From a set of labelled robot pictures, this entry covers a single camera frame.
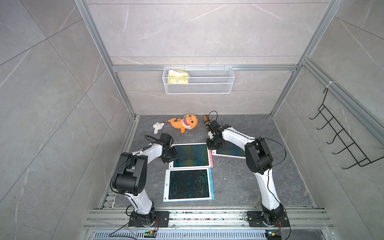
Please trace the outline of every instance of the lcd drawing tablet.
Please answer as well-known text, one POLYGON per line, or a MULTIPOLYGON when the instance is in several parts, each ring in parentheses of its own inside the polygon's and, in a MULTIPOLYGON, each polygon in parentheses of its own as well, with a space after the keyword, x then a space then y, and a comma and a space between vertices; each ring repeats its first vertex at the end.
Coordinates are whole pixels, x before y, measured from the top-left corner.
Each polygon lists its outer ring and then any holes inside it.
POLYGON ((173 144, 179 156, 169 163, 169 169, 213 167, 212 153, 206 143, 173 144))
POLYGON ((164 184, 164 202, 214 199, 210 168, 168 169, 164 184))
POLYGON ((245 151, 235 144, 226 141, 222 148, 212 150, 212 155, 222 157, 237 157, 245 159, 245 151))

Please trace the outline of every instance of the dark marble floor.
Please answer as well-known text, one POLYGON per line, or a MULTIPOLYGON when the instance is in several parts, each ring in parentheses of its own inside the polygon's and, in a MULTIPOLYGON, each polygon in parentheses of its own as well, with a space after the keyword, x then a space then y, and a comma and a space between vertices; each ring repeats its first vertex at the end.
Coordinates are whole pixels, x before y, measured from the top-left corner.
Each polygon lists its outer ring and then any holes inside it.
MULTIPOLYGON (((280 232, 281 238, 286 239, 289 234, 289 229, 282 229, 280 232)), ((320 229, 292 229, 289 240, 325 240, 325 236, 320 229)))
MULTIPOLYGON (((152 125, 170 118, 183 116, 154 115, 141 116, 130 151, 136 151, 148 145, 144 135, 154 136, 152 125)), ((205 142, 207 130, 202 116, 192 130, 180 133, 167 124, 159 131, 172 135, 175 143, 205 142)), ((270 115, 219 115, 217 122, 221 125, 231 125, 236 130, 253 137, 268 137, 283 143, 280 134, 270 115)), ((284 157, 283 148, 267 140, 274 162, 280 162, 284 157)), ((191 202, 163 202, 165 170, 168 164, 161 159, 155 159, 148 164, 147 183, 145 186, 148 197, 157 207, 197 207, 197 206, 260 206, 262 203, 259 186, 255 175, 248 169, 244 159, 213 156, 212 182, 214 200, 191 202)), ((308 206, 312 200, 307 192, 300 175, 287 154, 286 160, 273 168, 273 179, 281 203, 285 206, 308 206)), ((114 207, 125 207, 129 204, 126 197, 116 196, 114 207)))

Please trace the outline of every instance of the yellow cloth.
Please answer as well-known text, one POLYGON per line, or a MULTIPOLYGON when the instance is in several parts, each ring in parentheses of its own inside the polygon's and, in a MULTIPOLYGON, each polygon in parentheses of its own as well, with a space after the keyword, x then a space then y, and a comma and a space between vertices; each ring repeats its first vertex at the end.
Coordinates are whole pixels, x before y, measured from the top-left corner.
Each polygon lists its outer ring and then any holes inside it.
POLYGON ((183 70, 169 70, 168 83, 171 84, 188 84, 188 73, 183 70))

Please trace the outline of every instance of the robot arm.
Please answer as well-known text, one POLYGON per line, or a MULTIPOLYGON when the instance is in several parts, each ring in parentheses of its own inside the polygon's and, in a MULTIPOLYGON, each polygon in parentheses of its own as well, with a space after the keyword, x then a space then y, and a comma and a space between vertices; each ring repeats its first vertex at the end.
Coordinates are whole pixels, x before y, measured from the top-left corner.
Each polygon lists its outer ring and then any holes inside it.
POLYGON ((255 174, 262 194, 264 224, 273 226, 284 214, 272 177, 273 158, 264 138, 254 138, 236 131, 229 125, 220 126, 207 115, 203 117, 208 129, 208 149, 220 149, 225 141, 232 142, 245 151, 248 168, 255 174))
POLYGON ((170 147, 172 142, 169 134, 162 133, 160 139, 140 151, 122 153, 118 162, 119 167, 112 177, 112 187, 129 199, 137 218, 144 226, 152 225, 155 218, 155 208, 144 189, 147 180, 147 164, 157 157, 161 157, 164 163, 177 158, 176 148, 170 147))

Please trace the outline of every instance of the wire basket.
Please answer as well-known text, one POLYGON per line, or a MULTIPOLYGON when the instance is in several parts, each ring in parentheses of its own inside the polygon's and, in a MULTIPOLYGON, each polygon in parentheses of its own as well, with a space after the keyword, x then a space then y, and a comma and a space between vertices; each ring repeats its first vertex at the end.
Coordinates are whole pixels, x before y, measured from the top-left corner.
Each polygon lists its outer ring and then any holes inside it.
POLYGON ((231 67, 185 66, 166 67, 163 83, 167 94, 231 93, 235 76, 231 67), (188 73, 188 84, 172 84, 168 81, 169 70, 183 70, 188 73))

